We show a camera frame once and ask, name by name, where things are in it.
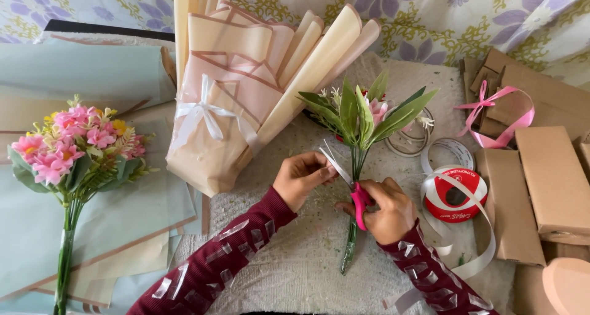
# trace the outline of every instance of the pink ribbon bow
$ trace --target pink ribbon bow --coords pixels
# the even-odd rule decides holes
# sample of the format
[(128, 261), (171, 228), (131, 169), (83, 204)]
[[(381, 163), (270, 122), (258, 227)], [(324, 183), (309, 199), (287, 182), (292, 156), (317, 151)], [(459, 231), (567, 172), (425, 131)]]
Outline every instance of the pink ribbon bow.
[[(481, 135), (471, 129), (471, 125), (476, 120), (477, 115), (483, 110), (483, 107), (492, 107), (496, 105), (496, 103), (492, 102), (493, 100), (505, 96), (509, 93), (513, 93), (515, 91), (520, 91), (520, 89), (506, 86), (499, 92), (495, 93), (485, 99), (487, 88), (487, 82), (482, 82), (482, 87), (480, 88), (479, 94), (479, 102), (476, 103), (469, 103), (469, 104), (462, 104), (455, 107), (455, 109), (473, 109), (473, 111), (469, 114), (467, 119), (465, 120), (465, 128), (457, 134), (457, 136), (463, 136), (467, 131), (471, 133), (474, 139), (476, 139), (477, 143), (482, 146), (482, 148), (503, 148), (508, 145), (508, 142), (512, 140), (514, 137), (514, 130), (521, 127), (528, 127), (531, 123), (533, 123), (533, 117), (535, 116), (535, 107), (531, 106), (530, 110), (528, 110), (524, 115), (522, 115), (517, 121), (515, 121), (512, 125), (508, 126), (508, 128), (498, 136), (498, 139), (494, 140), (487, 136)], [(531, 100), (530, 96), (527, 93), (524, 93), (529, 100)]]

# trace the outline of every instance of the hand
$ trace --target hand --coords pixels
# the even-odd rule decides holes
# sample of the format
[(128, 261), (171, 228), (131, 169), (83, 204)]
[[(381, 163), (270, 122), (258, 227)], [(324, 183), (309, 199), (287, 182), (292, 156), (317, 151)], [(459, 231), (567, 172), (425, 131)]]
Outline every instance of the hand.
[(312, 189), (333, 183), (336, 169), (320, 152), (308, 152), (283, 161), (273, 188), (293, 212), (301, 209)]
[[(380, 209), (365, 212), (363, 222), (371, 234), (381, 245), (399, 241), (413, 227), (418, 217), (416, 206), (402, 191), (402, 188), (391, 178), (382, 183), (374, 180), (363, 180), (360, 185), (377, 202)], [(355, 217), (355, 206), (348, 202), (338, 202), (336, 209)]]

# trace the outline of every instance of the white ribbon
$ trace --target white ribbon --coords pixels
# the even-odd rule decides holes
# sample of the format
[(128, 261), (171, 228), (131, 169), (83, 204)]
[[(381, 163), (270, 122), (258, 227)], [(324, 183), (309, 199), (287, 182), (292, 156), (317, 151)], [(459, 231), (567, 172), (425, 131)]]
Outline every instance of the white ribbon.
[[(471, 170), (474, 169), (473, 156), (468, 151), (468, 149), (463, 144), (461, 144), (461, 142), (450, 138), (441, 138), (435, 141), (432, 145), (439, 145), (449, 149), (457, 156), (457, 158), (461, 161), (461, 164), (463, 165), (446, 167), (466, 167)], [(432, 145), (429, 145), (424, 149), (421, 157), (422, 166), (424, 172), (426, 172), (423, 173), (423, 175), (427, 175), (421, 188), (421, 198), (424, 198), (425, 196), (424, 189), (428, 187), (434, 187), (434, 179), (436, 177), (439, 177), (440, 179), (443, 179), (446, 182), (458, 188), (469, 199), (471, 199), (475, 203), (475, 205), (480, 209), (490, 227), (490, 243), (488, 244), (486, 250), (480, 256), (473, 259), (472, 261), (469, 261), (468, 263), (465, 263), (462, 266), (458, 266), (451, 270), (462, 280), (466, 280), (481, 272), (488, 264), (490, 264), (491, 260), (494, 258), (494, 254), (496, 253), (496, 237), (494, 235), (494, 228), (481, 202), (479, 202), (479, 199), (472, 192), (470, 192), (468, 188), (465, 187), (465, 185), (461, 184), (454, 178), (449, 177), (448, 175), (439, 173), (439, 171), (442, 168), (438, 168), (436, 171), (432, 171), (432, 167), (430, 166), (428, 160), (428, 151)], [(442, 243), (449, 243), (448, 246), (435, 247), (439, 255), (444, 256), (450, 254), (451, 250), (453, 249), (453, 232), (446, 226), (445, 223), (434, 218), (428, 211), (424, 211), (424, 218), (426, 218), (426, 220), (432, 226), (432, 228), (442, 237)], [(413, 288), (397, 296), (387, 297), (383, 300), (383, 304), (387, 306), (394, 304), (396, 310), (398, 311), (398, 314), (403, 314), (422, 298), (422, 294), (416, 288)]]
[(207, 103), (207, 96), (209, 95), (213, 84), (214, 80), (210, 79), (207, 74), (203, 74), (201, 101), (198, 103), (180, 103), (176, 107), (176, 115), (174, 118), (179, 118), (181, 116), (186, 116), (186, 118), (182, 122), (181, 128), (178, 130), (178, 138), (172, 143), (171, 150), (176, 150), (187, 144), (188, 137), (195, 131), (196, 126), (202, 119), (205, 120), (207, 130), (211, 137), (217, 141), (223, 140), (223, 132), (212, 115), (216, 114), (218, 116), (227, 116), (236, 119), (240, 133), (250, 146), (250, 149), (252, 149), (252, 153), (255, 156), (260, 149), (262, 149), (262, 146), (258, 140), (258, 134), (256, 134), (252, 125), (250, 125), (250, 123), (241, 115), (236, 115), (231, 111)]

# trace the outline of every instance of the table surface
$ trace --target table surface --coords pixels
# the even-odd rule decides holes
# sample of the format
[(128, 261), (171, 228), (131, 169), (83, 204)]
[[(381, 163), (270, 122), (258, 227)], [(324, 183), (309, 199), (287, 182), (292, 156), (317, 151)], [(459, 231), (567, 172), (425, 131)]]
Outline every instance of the table surface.
[[(357, 59), (333, 85), (340, 87), (344, 75), (352, 84), (370, 86), (372, 80), (387, 70), (387, 96), (401, 102), (420, 87), (427, 90), (441, 88), (428, 109), (435, 119), (433, 139), (457, 138), (464, 125), (464, 111), (453, 109), (463, 103), (461, 80), (456, 68), (420, 63), (387, 61), (366, 53)], [(281, 162), (286, 157), (317, 150), (324, 139), (335, 148), (336, 160), (349, 166), (349, 148), (338, 143), (328, 131), (303, 115), (290, 123), (244, 169), (235, 188), (214, 196), (210, 201), (210, 235), (184, 236), (175, 260), (187, 258), (206, 240), (213, 237), (234, 217), (244, 213), (257, 202), (273, 182)], [(472, 138), (459, 138), (470, 150), (477, 145)], [(432, 150), (434, 166), (456, 163), (452, 154)], [(393, 177), (415, 203), (420, 204), (419, 187), (424, 176), (419, 158), (405, 158), (391, 152), (386, 145), (373, 145), (363, 168), (363, 179), (383, 180)], [(330, 187), (318, 187), (307, 200), (299, 217), (279, 230), (273, 240), (235, 278), (212, 306), (211, 314), (241, 314), (251, 311), (321, 314), (392, 314), (381, 304), (384, 297), (411, 288), (405, 273), (378, 252), (370, 235), (359, 234), (355, 259), (345, 276), (339, 272), (342, 252), (346, 244), (348, 217), (333, 210), (338, 200), (348, 199), (348, 188), (343, 181)], [(438, 235), (422, 219), (427, 242), (436, 245)], [(476, 248), (471, 221), (450, 226), (457, 240), (453, 253), (443, 258), (447, 266), (457, 266), (464, 253), (466, 259), (475, 258)], [(505, 314), (512, 289), (514, 264), (494, 260), (484, 271), (467, 282), (480, 295), (490, 300), (500, 314)], [(422, 301), (407, 314), (434, 314)]]

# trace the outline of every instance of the maroon long-sleeve shirt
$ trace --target maroon long-sleeve shirt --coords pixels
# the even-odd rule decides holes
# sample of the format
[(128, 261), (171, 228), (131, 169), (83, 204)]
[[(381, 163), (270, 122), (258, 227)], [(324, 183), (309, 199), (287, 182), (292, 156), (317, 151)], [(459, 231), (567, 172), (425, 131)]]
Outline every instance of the maroon long-sleeve shirt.
[[(201, 315), (252, 256), (297, 217), (270, 187), (262, 200), (231, 221), (183, 264), (148, 289), (131, 315)], [(379, 245), (439, 314), (498, 315), (424, 243), (418, 220), (399, 242)]]

